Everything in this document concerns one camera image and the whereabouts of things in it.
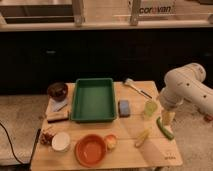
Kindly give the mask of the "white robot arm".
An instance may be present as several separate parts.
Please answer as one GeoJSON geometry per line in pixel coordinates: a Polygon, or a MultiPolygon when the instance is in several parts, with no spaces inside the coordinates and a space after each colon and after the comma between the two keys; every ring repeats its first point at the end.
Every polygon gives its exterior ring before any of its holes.
{"type": "Polygon", "coordinates": [[[168,71],[164,76],[165,87],[159,93],[159,102],[171,111],[187,100],[196,105],[208,121],[213,120],[213,88],[206,86],[205,68],[190,63],[168,71]]]}

